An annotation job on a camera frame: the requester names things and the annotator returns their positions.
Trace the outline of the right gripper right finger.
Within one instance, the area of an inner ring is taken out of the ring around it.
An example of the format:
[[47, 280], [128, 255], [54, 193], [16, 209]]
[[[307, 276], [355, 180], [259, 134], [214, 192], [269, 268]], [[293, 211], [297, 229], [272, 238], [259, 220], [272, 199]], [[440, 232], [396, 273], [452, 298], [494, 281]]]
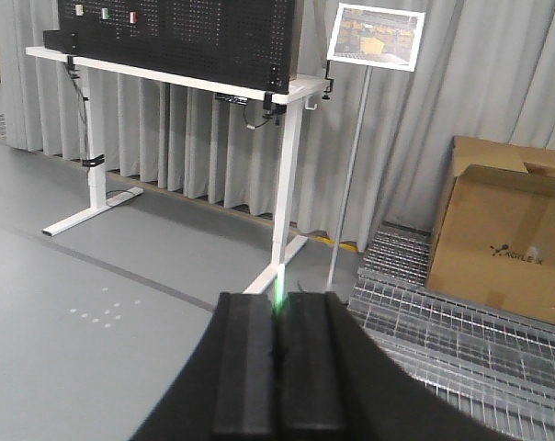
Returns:
[[344, 440], [349, 427], [341, 391], [333, 292], [290, 292], [277, 320], [278, 429], [284, 440]]

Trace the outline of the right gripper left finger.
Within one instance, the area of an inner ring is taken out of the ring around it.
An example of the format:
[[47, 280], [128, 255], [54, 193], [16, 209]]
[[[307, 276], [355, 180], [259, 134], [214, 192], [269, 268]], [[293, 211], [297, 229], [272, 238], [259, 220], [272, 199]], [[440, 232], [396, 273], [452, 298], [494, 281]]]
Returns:
[[272, 440], [274, 326], [270, 301], [262, 295], [223, 293], [226, 312], [212, 440]]

